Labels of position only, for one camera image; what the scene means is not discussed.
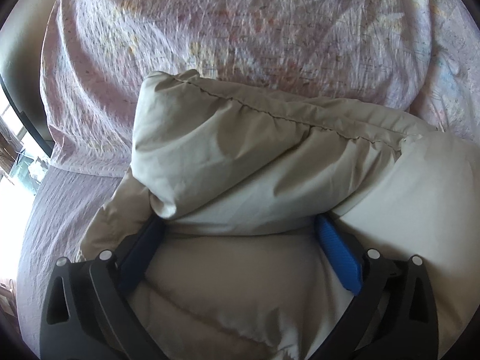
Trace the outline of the window with blind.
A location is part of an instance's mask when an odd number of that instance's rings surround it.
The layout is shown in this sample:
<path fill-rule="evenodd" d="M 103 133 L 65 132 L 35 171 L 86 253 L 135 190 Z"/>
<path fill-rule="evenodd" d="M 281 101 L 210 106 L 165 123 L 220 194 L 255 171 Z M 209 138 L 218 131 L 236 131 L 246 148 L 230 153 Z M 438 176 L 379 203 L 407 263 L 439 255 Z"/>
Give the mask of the window with blind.
<path fill-rule="evenodd" d="M 14 104 L 1 80 L 1 183 L 35 196 L 45 178 L 52 144 Z"/>

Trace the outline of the lavender bed sheet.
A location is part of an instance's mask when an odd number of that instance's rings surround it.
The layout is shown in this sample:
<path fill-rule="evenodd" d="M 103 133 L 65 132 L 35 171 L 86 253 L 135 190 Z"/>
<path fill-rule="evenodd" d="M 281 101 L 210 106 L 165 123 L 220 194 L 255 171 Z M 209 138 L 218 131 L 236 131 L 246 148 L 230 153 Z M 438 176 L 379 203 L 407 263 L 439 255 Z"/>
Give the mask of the lavender bed sheet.
<path fill-rule="evenodd" d="M 16 285 L 19 330 L 27 347 L 40 353 L 42 305 L 59 257 L 75 258 L 78 244 L 119 178 L 68 172 L 51 166 L 32 204 Z"/>

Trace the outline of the floral pink duvet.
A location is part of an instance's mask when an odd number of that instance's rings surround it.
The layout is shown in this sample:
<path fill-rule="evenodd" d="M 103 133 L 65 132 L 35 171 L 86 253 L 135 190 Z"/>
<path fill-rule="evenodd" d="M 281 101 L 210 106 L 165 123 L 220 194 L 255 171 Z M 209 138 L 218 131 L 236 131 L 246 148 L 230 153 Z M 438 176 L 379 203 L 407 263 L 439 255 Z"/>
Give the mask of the floral pink duvet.
<path fill-rule="evenodd" d="M 461 0 L 56 0 L 40 80 L 51 164 L 121 177 L 144 78 L 190 69 L 479 139 L 479 28 Z"/>

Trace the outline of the beige puffer jacket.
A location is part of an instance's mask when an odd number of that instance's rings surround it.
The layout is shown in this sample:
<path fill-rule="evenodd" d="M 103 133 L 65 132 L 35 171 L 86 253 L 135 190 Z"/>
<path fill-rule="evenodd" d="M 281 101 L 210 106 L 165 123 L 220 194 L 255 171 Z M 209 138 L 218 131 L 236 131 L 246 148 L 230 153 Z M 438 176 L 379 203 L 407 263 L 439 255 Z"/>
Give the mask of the beige puffer jacket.
<path fill-rule="evenodd" d="M 479 308 L 479 147 L 406 112 L 152 72 L 131 164 L 78 257 L 168 227 L 129 303 L 171 359 L 306 359 L 352 296 L 315 215 L 424 261 L 447 352 Z"/>

